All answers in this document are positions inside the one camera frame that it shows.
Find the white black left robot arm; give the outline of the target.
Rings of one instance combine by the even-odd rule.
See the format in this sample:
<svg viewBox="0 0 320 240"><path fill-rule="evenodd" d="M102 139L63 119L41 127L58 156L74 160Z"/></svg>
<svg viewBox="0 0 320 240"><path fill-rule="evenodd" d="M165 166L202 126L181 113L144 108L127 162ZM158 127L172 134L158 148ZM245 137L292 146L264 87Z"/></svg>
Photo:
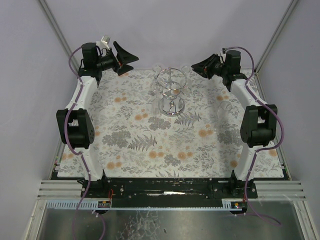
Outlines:
<svg viewBox="0 0 320 240"><path fill-rule="evenodd" d="M74 53L82 52L80 67L71 70L77 79L77 85L69 104L56 112L61 141L80 158L84 179L87 181L101 180L104 174L92 147L95 128L89 114L89 105L98 89L102 73L113 70L121 76L133 70L130 63L139 60L116 41L113 42L113 47L116 54L106 40L101 40L84 43L74 51Z"/></svg>

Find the clear round wine glass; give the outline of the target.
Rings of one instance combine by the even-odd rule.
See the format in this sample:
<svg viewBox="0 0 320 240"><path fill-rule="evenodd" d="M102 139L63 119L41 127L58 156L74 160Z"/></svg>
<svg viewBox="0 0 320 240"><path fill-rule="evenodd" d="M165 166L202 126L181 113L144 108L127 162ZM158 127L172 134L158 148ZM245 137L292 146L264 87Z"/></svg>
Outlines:
<svg viewBox="0 0 320 240"><path fill-rule="evenodd" d="M188 66L188 65L183 65L181 68L180 68L181 72L183 72L184 74L189 74L193 69Z"/></svg>

